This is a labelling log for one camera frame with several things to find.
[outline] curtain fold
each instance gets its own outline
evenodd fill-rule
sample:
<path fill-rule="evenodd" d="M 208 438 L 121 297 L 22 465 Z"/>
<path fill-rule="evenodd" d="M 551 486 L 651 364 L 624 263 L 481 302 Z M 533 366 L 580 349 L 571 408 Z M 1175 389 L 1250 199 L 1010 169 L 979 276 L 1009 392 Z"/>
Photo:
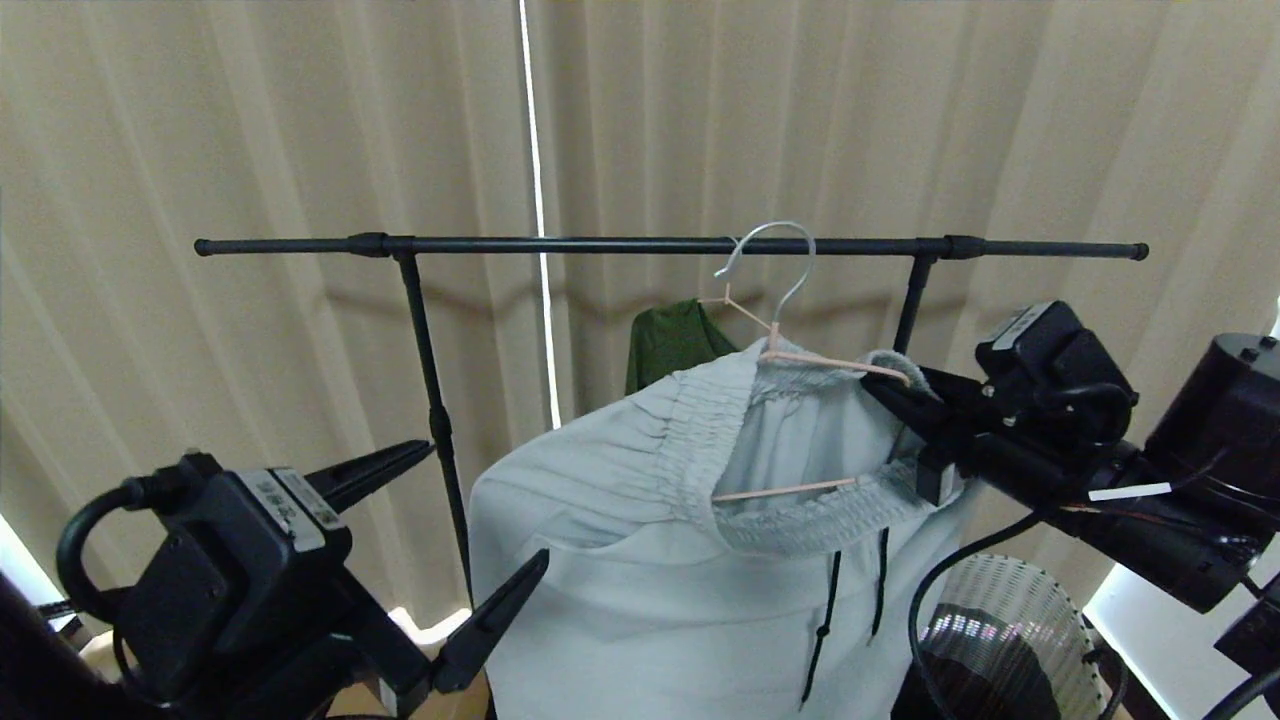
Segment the curtain fold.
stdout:
<path fill-rule="evenodd" d="M 513 4 L 32 4 L 3 32 L 0 512 L 49 570 L 72 512 L 186 447 L 307 471 L 429 437 L 394 263 L 192 241 L 532 232 Z M 468 488 L 547 429 L 538 266 L 419 265 Z M 384 605 L 466 605 L 434 457 L 348 515 Z M 99 582 L 160 537 L 109 519 Z"/>
<path fill-rule="evenodd" d="M 792 219 L 828 237 L 1148 242 L 1143 263 L 940 263 L 911 342 L 973 375 L 979 337 L 1062 297 L 1142 392 L 1139 443 L 1215 333 L 1275 319 L 1272 4 L 532 0 L 530 33 L 552 234 Z M 620 397 L 634 315 L 714 296 L 722 261 L 553 258 L 566 416 Z M 746 258 L 735 295 L 768 316 L 801 263 Z M 819 259 L 783 333 L 837 357 L 888 346 L 909 268 Z M 973 534 L 1020 514 L 987 495 Z M 1048 529 L 1006 550 L 1080 601 L 1110 566 Z"/>

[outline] light blue garment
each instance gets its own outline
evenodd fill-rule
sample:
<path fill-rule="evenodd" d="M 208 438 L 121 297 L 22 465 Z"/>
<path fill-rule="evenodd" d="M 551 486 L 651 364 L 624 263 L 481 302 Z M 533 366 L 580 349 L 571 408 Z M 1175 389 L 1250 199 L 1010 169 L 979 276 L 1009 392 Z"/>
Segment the light blue garment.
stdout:
<path fill-rule="evenodd" d="M 476 483 L 476 597 L 552 548 L 488 664 L 502 720 L 888 717 L 910 664 L 911 593 L 956 548 L 970 502 L 955 502 L 959 487 L 943 510 L 915 497 L 920 441 L 858 373 L 759 364 L 763 343 L 541 436 Z M 924 386 L 901 355 L 868 360 Z M 854 475 L 835 491 L 710 501 Z M 884 619 L 872 638 L 884 527 Z M 801 708 L 836 550 L 832 630 Z"/>

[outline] dark green shirt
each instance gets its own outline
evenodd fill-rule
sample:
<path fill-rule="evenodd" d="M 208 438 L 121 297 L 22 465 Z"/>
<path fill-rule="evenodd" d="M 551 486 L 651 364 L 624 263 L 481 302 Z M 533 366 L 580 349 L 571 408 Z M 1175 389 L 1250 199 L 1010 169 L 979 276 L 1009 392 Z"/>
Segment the dark green shirt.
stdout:
<path fill-rule="evenodd" d="M 716 327 L 701 302 L 685 300 L 645 310 L 631 323 L 627 395 L 676 370 L 687 370 L 730 352 L 737 352 L 737 347 Z"/>

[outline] black metal rod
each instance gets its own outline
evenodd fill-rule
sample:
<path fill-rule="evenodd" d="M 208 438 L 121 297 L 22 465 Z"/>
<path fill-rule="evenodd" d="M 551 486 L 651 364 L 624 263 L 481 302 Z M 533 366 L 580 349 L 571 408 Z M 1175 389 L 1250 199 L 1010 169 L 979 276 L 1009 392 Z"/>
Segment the black metal rod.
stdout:
<path fill-rule="evenodd" d="M 289 252 L 353 252 L 375 258 L 397 254 L 618 254 L 728 255 L 727 237 L 411 237 L 362 233 L 332 240 L 197 240 L 198 255 Z M 744 249 L 749 255 L 804 255 L 803 240 L 760 237 Z M 934 255 L 945 260 L 982 255 L 1046 258 L 1124 258 L 1142 260 L 1146 243 L 996 241 L 969 236 L 918 238 L 822 238 L 819 255 Z"/>
<path fill-rule="evenodd" d="M 897 316 L 897 333 L 893 336 L 893 350 L 906 352 L 911 343 L 911 331 L 915 329 L 915 315 L 920 311 L 920 299 L 924 287 L 929 284 L 929 270 L 938 259 L 934 255 L 916 255 L 911 260 L 911 275 L 906 281 L 906 299 L 902 301 L 902 314 Z"/>
<path fill-rule="evenodd" d="M 462 559 L 462 575 L 467 582 L 467 597 L 471 594 L 471 546 L 467 542 L 467 515 L 462 506 L 462 486 L 458 483 L 458 466 L 453 459 L 453 423 L 444 407 L 444 395 L 440 392 L 440 378 L 435 370 L 435 351 L 431 346 L 431 329 L 426 324 L 426 301 L 422 297 L 422 278 L 417 272 L 417 258 L 397 255 L 401 266 L 401 279 L 404 281 L 404 293 L 408 296 L 408 311 L 413 322 L 413 337 L 417 340 L 417 356 L 422 365 L 422 380 L 426 383 L 428 421 L 431 425 L 431 439 L 435 441 L 435 455 L 440 460 L 444 475 L 444 491 L 449 497 L 449 515 L 453 518 L 453 534 L 458 541 L 458 556 Z"/>

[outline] pink hanger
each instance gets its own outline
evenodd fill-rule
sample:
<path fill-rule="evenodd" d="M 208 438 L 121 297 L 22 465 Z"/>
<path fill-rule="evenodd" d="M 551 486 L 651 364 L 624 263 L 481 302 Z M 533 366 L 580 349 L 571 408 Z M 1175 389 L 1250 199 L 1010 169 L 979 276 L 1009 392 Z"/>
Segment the pink hanger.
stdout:
<path fill-rule="evenodd" d="M 787 304 L 788 300 L 791 300 L 791 297 L 795 293 L 800 292 L 800 288 L 804 287 L 804 283 L 809 279 L 809 274 L 813 272 L 814 264 L 818 260 L 818 242 L 814 240 L 813 233 L 810 233 L 808 229 L 805 229 L 804 225 L 801 225 L 799 223 L 790 222 L 790 220 L 776 220 L 776 222 L 772 222 L 772 223 L 765 223 L 765 224 L 763 224 L 763 225 L 753 229 L 751 232 L 746 233 L 746 236 L 744 236 L 742 240 L 740 242 L 737 242 L 737 246 L 733 247 L 733 252 L 731 252 L 730 256 L 728 256 L 728 261 L 724 263 L 723 268 L 721 268 L 719 270 L 716 272 L 716 277 L 718 278 L 721 275 L 728 275 L 733 270 L 733 265 L 737 263 L 737 259 L 741 258 L 742 249 L 746 246 L 746 243 L 750 242 L 753 238 L 755 238 L 763 231 L 767 231 L 769 228 L 776 228 L 776 227 L 787 227 L 787 228 L 795 229 L 795 231 L 800 232 L 801 234 L 804 234 L 805 240 L 809 243 L 809 266 L 805 268 L 804 274 L 800 275 L 800 281 L 796 282 L 796 284 L 794 284 L 791 287 L 791 290 L 788 290 L 787 293 L 782 296 L 781 301 L 778 301 L 778 306 L 773 311 L 773 322 L 772 323 L 765 323 L 764 320 L 762 320 L 762 319 L 756 318 L 754 314 L 751 314 L 746 307 L 742 307 L 741 305 L 739 305 L 737 302 L 735 302 L 733 299 L 730 297 L 730 283 L 728 283 L 727 277 L 726 277 L 726 282 L 724 282 L 724 297 L 723 299 L 717 297 L 717 299 L 713 299 L 713 300 L 703 300 L 701 302 L 723 302 L 723 304 L 728 305 L 730 307 L 733 307 L 733 309 L 739 310 L 740 313 L 745 314 L 751 320 L 755 320 L 755 323 L 759 324 L 760 327 L 763 327 L 764 329 L 769 331 L 769 341 L 765 345 L 764 352 L 760 354 L 760 360 L 759 360 L 760 363 L 767 363 L 767 361 L 771 361 L 771 360 L 788 360 L 788 361 L 792 361 L 792 363 L 808 363 L 810 365 L 823 365 L 823 366 L 828 366 L 828 368 L 845 368 L 845 369 L 849 369 L 849 370 L 856 370 L 856 372 L 861 372 L 861 373 L 876 373 L 876 374 L 879 374 L 879 375 L 887 375 L 887 377 L 902 380 L 904 384 L 910 386 L 911 384 L 911 378 L 909 378 L 906 375 L 906 373 L 902 373 L 900 370 L 893 370 L 891 368 L 881 368 L 879 365 L 872 365 L 872 364 L 868 364 L 868 363 L 852 363 L 852 361 L 849 361 L 849 360 L 836 360 L 836 359 L 832 359 L 832 357 L 823 357 L 822 355 L 801 355 L 799 352 L 786 352 L 786 351 L 782 351 L 782 350 L 777 350 L 777 341 L 778 341 L 778 334 L 780 334 L 778 333 L 778 327 L 780 327 L 778 325 L 778 318 L 782 315 L 782 307 Z M 794 493 L 794 492 L 804 492 L 804 491 L 812 491 L 812 489 L 827 489 L 827 488 L 835 488 L 835 487 L 841 487 L 841 486 L 851 484 L 851 483 L 858 482 L 858 479 L 859 478 L 856 478 L 856 477 L 855 478 L 842 478 L 842 479 L 838 479 L 838 480 L 823 480 L 820 483 L 808 483 L 808 484 L 803 484 L 803 486 L 792 486 L 792 487 L 785 487 L 785 488 L 768 488 L 768 489 L 758 489 L 758 491 L 733 492 L 733 493 L 727 493 L 727 495 L 717 495 L 717 496 L 712 497 L 712 502 L 728 502 L 728 501 L 732 501 L 732 500 L 750 500 L 750 498 L 755 498 L 755 497 L 769 497 L 769 496 L 774 496 L 774 495 L 790 495 L 790 493 Z"/>

